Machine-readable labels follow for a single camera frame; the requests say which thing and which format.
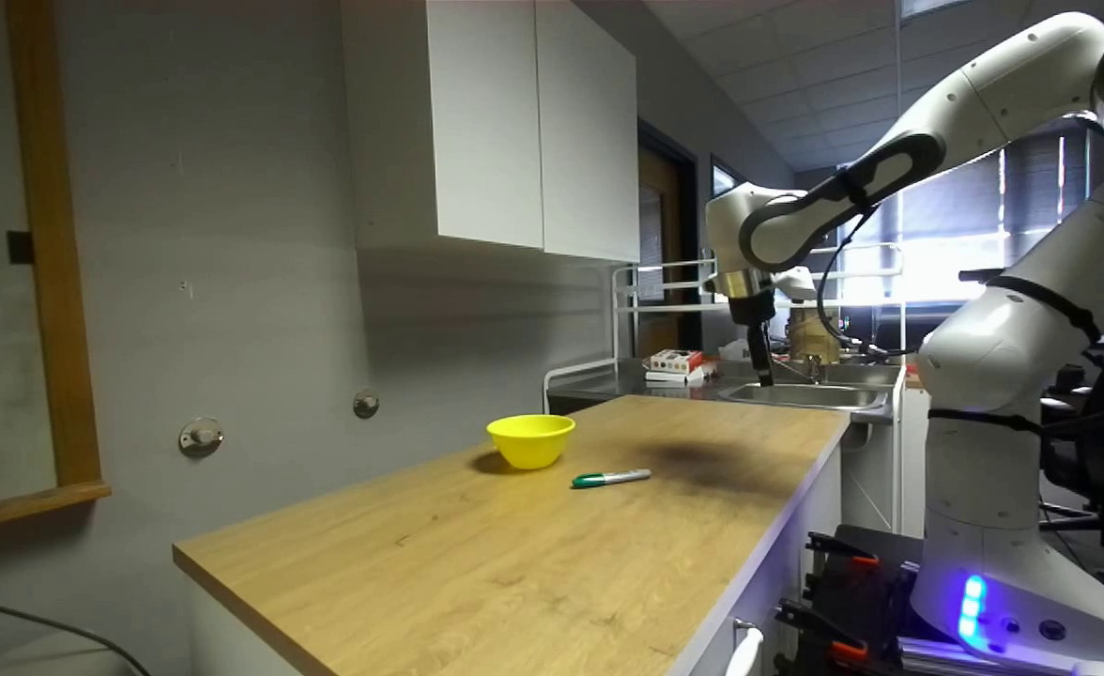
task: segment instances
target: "blue light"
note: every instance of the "blue light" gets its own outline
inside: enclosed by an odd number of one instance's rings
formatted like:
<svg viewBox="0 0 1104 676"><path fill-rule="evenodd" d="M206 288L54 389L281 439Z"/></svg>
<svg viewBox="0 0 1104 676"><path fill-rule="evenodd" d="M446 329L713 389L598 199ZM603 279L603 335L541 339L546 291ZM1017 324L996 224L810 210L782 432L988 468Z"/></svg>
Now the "blue light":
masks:
<svg viewBox="0 0 1104 676"><path fill-rule="evenodd" d="M976 622L971 614L961 614L958 633L971 643L976 639Z"/></svg>
<svg viewBox="0 0 1104 676"><path fill-rule="evenodd" d="M981 614L981 602L976 598L961 598L961 614Z"/></svg>
<svg viewBox="0 0 1104 676"><path fill-rule="evenodd" d="M964 598L988 598L988 582L981 574L964 579Z"/></svg>
<svg viewBox="0 0 1104 676"><path fill-rule="evenodd" d="M961 614L958 614L958 633L971 646L988 643L988 633L981 626L986 608L988 608L988 582L981 574L971 574L964 584L961 584Z"/></svg>

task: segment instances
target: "wooden countertop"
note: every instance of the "wooden countertop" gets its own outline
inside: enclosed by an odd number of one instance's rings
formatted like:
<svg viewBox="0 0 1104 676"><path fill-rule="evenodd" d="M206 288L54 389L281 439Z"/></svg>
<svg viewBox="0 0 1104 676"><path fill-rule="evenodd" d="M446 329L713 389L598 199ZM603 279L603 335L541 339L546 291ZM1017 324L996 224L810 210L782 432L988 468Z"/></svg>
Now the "wooden countertop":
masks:
<svg viewBox="0 0 1104 676"><path fill-rule="evenodd" d="M553 468L509 472L482 442L172 559L300 673L669 673L850 424L676 398L576 419ZM636 467L654 479L570 488Z"/></svg>

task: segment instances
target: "gray wall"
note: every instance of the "gray wall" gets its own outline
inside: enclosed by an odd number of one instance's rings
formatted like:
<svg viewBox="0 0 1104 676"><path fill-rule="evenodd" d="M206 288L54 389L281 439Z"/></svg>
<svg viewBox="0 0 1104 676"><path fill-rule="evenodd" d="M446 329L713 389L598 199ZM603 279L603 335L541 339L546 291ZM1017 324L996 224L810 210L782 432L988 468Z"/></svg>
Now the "gray wall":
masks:
<svg viewBox="0 0 1104 676"><path fill-rule="evenodd" d="M641 3L586 6L641 56L650 125L698 156L787 176ZM0 602L178 676L172 539L475 445L482 419L541 405L550 364L610 344L605 270L357 254L335 0L66 0L59 47L117 495L3 528ZM357 419L369 384L384 412ZM192 418L227 424L206 463L172 445ZM0 619L0 646L23 633Z"/></svg>

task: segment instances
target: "wall cabinet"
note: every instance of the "wall cabinet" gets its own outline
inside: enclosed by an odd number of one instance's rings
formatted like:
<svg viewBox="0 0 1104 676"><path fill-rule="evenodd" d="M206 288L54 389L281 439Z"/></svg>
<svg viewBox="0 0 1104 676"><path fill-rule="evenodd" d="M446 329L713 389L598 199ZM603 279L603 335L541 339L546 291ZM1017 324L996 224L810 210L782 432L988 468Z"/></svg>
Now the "wall cabinet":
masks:
<svg viewBox="0 0 1104 676"><path fill-rule="evenodd" d="M639 258L636 56L570 0L347 0L362 246Z"/></svg>

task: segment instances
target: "green marker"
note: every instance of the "green marker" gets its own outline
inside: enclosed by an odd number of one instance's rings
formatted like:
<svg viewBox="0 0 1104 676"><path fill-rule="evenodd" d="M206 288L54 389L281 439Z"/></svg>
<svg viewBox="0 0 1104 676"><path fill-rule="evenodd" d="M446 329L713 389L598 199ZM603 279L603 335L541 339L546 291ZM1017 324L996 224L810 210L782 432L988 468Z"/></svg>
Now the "green marker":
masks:
<svg viewBox="0 0 1104 676"><path fill-rule="evenodd" d="M576 488L605 488L605 484L629 484L629 479L646 479L654 468L629 468L629 472L580 472Z"/></svg>

